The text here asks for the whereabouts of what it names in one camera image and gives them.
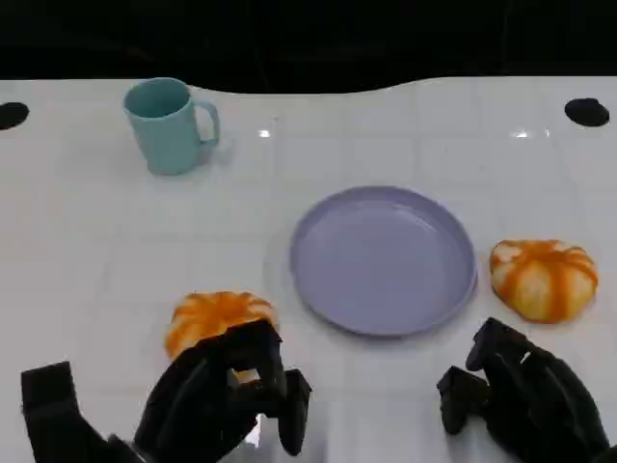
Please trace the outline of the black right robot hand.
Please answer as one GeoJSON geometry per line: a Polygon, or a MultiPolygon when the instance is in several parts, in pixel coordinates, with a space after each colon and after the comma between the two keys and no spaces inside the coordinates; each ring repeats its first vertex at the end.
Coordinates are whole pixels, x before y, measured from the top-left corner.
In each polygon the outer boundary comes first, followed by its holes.
{"type": "Polygon", "coordinates": [[[482,419],[492,439],[522,462],[613,462],[599,409],[560,358],[490,317],[473,337],[466,366],[437,384],[444,430],[482,419]]]}

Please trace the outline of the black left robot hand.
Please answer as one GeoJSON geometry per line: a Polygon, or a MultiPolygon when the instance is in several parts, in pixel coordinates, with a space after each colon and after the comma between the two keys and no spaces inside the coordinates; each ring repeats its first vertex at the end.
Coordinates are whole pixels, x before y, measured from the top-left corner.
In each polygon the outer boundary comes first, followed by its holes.
{"type": "Polygon", "coordinates": [[[152,462],[217,462],[264,415],[278,422],[285,452],[300,454],[311,387],[285,369],[277,330],[265,319],[185,349],[151,391],[134,444],[152,462]]]}

